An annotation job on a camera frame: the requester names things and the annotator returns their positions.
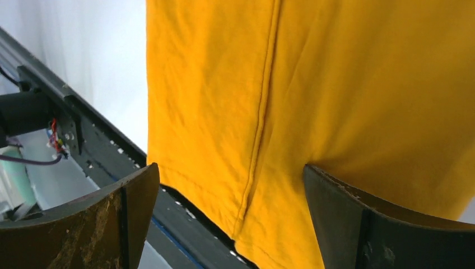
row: wire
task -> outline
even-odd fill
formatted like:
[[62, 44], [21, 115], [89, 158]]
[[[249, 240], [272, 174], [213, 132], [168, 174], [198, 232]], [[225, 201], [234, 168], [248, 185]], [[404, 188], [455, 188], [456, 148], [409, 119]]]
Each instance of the wire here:
[[11, 76], [9, 76], [7, 72], [3, 70], [1, 66], [0, 66], [0, 74], [2, 74], [2, 76], [4, 76], [6, 79], [8, 79], [11, 83], [15, 84], [16, 86], [20, 85], [18, 81], [14, 80]]
[[34, 160], [25, 160], [25, 159], [22, 159], [22, 158], [10, 157], [10, 156], [6, 156], [6, 155], [0, 155], [0, 160], [2, 160], [2, 161], [11, 161], [13, 163], [48, 166], [48, 165], [54, 165], [54, 164], [59, 163], [59, 161], [61, 161], [62, 157], [63, 157], [63, 155], [58, 154], [58, 157], [54, 161], [34, 161]]

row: black cylinder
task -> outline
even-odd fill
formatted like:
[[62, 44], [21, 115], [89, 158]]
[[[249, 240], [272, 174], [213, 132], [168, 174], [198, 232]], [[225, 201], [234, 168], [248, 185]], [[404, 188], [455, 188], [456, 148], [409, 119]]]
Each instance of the black cylinder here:
[[50, 120], [49, 99], [43, 92], [0, 95], [0, 128], [7, 136], [44, 129]]

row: orange t-shirt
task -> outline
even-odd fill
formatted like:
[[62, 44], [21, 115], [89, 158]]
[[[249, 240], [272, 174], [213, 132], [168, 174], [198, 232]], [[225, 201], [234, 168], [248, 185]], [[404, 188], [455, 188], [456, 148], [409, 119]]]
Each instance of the orange t-shirt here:
[[147, 1], [148, 160], [260, 268], [323, 268], [302, 169], [456, 219], [475, 1]]

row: metal frame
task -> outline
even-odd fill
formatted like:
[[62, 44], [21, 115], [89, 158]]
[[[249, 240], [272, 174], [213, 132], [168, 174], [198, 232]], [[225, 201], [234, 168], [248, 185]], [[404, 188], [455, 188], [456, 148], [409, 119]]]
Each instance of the metal frame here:
[[[100, 188], [146, 166], [143, 151], [1, 28], [0, 62], [18, 72], [22, 90], [48, 95], [59, 120], [58, 135]], [[199, 209], [163, 185], [147, 240], [173, 268], [256, 268], [238, 259], [232, 240]]]

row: purple cable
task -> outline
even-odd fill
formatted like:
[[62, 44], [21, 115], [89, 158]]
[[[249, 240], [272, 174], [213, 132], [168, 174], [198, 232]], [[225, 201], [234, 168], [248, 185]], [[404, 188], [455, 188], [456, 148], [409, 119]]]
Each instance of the purple cable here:
[[0, 155], [0, 161], [12, 161], [14, 163], [42, 165], [42, 166], [57, 164], [59, 163], [59, 161], [61, 161], [61, 158], [62, 158], [62, 155], [58, 154], [58, 157], [54, 161], [33, 161], [33, 160], [25, 160], [25, 159], [10, 157], [6, 155]]

